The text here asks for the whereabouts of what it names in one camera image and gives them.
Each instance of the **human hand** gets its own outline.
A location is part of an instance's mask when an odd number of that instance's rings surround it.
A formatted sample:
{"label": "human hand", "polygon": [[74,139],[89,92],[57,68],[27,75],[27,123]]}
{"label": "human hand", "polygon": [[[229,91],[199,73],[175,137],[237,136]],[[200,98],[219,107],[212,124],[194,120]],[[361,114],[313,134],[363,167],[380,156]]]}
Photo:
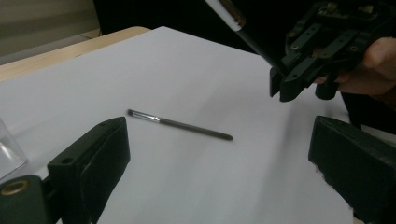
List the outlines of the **human hand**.
{"label": "human hand", "polygon": [[[319,77],[321,84],[326,77]],[[341,71],[335,82],[338,90],[348,93],[381,95],[396,87],[396,38],[377,39],[364,53],[361,63],[352,71]]]}

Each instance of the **transparent plastic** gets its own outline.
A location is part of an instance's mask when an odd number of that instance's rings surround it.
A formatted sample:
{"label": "transparent plastic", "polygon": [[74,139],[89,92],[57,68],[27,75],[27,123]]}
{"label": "transparent plastic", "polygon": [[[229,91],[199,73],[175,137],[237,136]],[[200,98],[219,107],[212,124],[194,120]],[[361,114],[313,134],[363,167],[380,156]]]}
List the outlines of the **transparent plastic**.
{"label": "transparent plastic", "polygon": [[0,182],[22,168],[27,161],[21,147],[0,120]]}

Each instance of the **white table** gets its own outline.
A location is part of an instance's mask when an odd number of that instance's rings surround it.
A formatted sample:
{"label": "white table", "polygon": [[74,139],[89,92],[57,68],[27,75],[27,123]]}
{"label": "white table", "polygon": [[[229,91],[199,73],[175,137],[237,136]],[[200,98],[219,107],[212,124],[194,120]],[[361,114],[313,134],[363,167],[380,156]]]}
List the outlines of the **white table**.
{"label": "white table", "polygon": [[0,83],[0,116],[29,164],[46,165],[132,108],[229,133],[225,141],[127,118],[132,160],[100,223],[333,224],[352,210],[307,159],[315,116],[337,95],[280,103],[260,56],[161,27]]}

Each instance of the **white wall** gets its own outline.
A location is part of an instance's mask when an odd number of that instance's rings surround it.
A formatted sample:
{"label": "white wall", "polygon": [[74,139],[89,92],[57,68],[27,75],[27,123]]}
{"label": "white wall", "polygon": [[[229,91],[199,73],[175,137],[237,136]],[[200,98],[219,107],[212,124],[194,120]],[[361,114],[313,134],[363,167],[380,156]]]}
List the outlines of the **white wall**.
{"label": "white wall", "polygon": [[0,57],[95,29],[92,0],[0,0]]}

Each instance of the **metal ferrule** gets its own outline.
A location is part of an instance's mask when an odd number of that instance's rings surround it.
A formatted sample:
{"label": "metal ferrule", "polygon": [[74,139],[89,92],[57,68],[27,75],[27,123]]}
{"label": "metal ferrule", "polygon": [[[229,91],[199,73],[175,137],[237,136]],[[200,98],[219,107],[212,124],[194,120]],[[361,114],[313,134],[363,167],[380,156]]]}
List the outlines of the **metal ferrule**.
{"label": "metal ferrule", "polygon": [[150,114],[145,114],[145,113],[138,112],[138,111],[132,112],[132,116],[140,118],[140,119],[154,121],[154,122],[160,122],[160,120],[161,120],[160,118],[158,118],[156,116],[152,116]]}

